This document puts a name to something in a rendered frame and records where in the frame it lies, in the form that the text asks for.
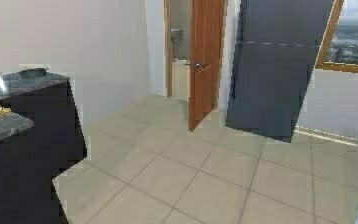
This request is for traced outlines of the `wooden framed window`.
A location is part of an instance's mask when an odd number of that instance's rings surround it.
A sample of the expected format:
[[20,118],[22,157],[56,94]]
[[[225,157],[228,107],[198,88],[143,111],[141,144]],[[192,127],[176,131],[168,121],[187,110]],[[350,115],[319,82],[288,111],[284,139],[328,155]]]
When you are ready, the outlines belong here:
[[334,0],[316,68],[358,73],[358,0]]

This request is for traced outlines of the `black kitchen counter cabinet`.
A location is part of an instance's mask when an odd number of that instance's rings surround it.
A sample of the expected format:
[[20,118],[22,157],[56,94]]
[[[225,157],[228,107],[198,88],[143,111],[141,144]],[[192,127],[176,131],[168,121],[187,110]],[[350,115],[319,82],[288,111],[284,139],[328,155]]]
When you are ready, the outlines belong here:
[[72,224],[53,179],[87,157],[70,78],[0,76],[0,224]]

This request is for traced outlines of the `dark grey fridge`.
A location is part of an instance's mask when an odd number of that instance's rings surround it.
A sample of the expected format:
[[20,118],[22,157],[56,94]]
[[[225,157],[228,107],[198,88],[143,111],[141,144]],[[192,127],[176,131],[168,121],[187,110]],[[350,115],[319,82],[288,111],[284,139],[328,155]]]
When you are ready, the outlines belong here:
[[334,0],[241,0],[226,125],[289,142]]

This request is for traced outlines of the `dark grey pan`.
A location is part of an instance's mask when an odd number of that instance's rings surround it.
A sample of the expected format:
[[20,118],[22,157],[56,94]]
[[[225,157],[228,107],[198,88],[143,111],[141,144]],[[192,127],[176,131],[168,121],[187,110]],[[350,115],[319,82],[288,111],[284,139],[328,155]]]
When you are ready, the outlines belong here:
[[47,68],[28,68],[19,72],[22,79],[35,79],[47,75]]

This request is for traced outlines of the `brown wooden room door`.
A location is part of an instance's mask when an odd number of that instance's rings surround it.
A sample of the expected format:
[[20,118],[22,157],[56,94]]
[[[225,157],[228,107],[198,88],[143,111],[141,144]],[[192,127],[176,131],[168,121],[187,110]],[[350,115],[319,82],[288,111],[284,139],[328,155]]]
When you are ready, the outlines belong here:
[[[189,130],[215,108],[226,0],[192,0]],[[195,68],[199,61],[207,68]]]

